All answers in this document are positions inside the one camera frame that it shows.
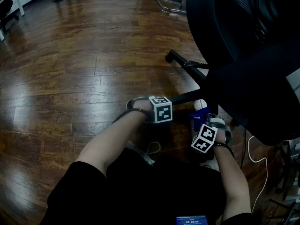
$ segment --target blue object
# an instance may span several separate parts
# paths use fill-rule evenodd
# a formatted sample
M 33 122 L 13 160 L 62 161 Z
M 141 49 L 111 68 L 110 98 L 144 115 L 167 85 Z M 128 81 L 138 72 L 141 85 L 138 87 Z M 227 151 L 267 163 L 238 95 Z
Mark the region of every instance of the blue object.
M 205 216 L 176 217 L 176 225 L 208 225 Z
M 198 131 L 203 123 L 206 122 L 207 114 L 210 113 L 210 108 L 205 107 L 198 110 L 196 113 L 189 115 L 190 118 L 195 118 L 194 131 Z

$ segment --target smartphone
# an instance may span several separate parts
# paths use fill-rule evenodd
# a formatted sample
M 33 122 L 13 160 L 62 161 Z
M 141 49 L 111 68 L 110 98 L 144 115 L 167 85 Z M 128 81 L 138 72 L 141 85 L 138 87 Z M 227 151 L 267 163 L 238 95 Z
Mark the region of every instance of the smartphone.
M 208 225 L 205 216 L 176 217 L 176 225 Z

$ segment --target white furniture leg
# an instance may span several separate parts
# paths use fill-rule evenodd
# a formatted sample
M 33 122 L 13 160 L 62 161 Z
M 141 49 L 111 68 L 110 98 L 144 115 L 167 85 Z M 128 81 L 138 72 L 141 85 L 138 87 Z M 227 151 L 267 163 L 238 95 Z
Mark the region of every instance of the white furniture leg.
M 18 2 L 18 5 L 19 5 L 19 9 L 20 9 L 20 13 L 21 13 L 21 16 L 24 16 L 24 10 L 23 10 L 23 6 L 20 4 L 20 0 L 17 0 Z
M 1 31 L 1 29 L 0 29 L 0 40 L 1 40 L 1 41 L 4 40 L 4 36 L 3 36 L 3 33 L 2 33 L 2 31 Z

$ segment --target chair caster wheel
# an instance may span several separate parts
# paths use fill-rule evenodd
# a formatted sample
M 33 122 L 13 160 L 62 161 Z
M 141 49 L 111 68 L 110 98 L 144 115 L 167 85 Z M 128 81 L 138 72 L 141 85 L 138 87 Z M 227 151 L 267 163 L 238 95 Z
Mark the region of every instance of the chair caster wheel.
M 165 61 L 168 62 L 168 63 L 171 63 L 173 62 L 174 58 L 170 55 L 170 53 L 168 53 L 166 56 L 165 56 Z

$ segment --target black mesh chair back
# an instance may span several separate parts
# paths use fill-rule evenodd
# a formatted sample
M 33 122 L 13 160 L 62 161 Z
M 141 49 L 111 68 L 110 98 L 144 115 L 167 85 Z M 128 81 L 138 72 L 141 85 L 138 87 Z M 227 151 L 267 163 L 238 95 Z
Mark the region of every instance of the black mesh chair back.
M 210 67 L 201 89 L 266 145 L 300 136 L 298 11 L 299 0 L 187 0 Z

